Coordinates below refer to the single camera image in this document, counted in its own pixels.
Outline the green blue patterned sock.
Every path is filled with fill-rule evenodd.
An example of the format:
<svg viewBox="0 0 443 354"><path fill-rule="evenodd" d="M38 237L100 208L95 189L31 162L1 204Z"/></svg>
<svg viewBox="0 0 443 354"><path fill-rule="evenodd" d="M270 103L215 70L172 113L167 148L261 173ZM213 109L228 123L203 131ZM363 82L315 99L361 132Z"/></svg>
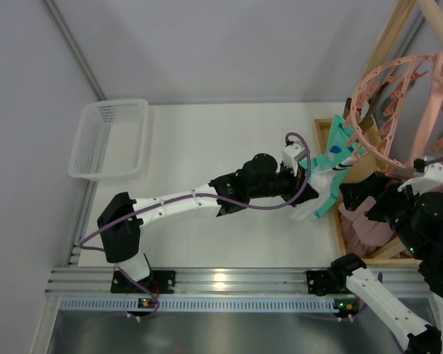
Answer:
<svg viewBox="0 0 443 354"><path fill-rule="evenodd" d="M346 128L345 121L339 115L334 116L325 152L312 159L309 183L318 193L312 210L307 212L312 220L322 217L337 202L340 184L352 168L352 153L358 144L346 146L354 130L351 126Z"/></svg>

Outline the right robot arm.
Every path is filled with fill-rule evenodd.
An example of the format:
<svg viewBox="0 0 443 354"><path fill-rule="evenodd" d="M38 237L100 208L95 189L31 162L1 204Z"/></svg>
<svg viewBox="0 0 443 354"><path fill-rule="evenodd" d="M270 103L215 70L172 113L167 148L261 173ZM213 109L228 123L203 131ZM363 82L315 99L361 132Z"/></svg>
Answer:
<svg viewBox="0 0 443 354"><path fill-rule="evenodd" d="M409 310L355 254L330 265L329 276L337 290L357 295L387 325L405 353L443 353L443 193L414 192L383 173L341 184L343 203L354 211L368 197L375 200L366 217L386 223L396 233L428 284L439 312L434 326Z"/></svg>

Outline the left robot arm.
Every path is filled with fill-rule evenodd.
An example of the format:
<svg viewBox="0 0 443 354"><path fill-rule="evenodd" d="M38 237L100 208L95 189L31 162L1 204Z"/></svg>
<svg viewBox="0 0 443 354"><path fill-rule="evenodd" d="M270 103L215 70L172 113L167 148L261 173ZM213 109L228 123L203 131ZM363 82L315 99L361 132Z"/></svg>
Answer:
<svg viewBox="0 0 443 354"><path fill-rule="evenodd" d="M150 227L163 221L230 215L250 208L253 199L281 197L295 207L317 196L303 167L289 167L260 153L234 173L187 193L159 198L118 193L97 218L97 225L107 262L119 266L134 281L147 282L152 269L140 241Z"/></svg>

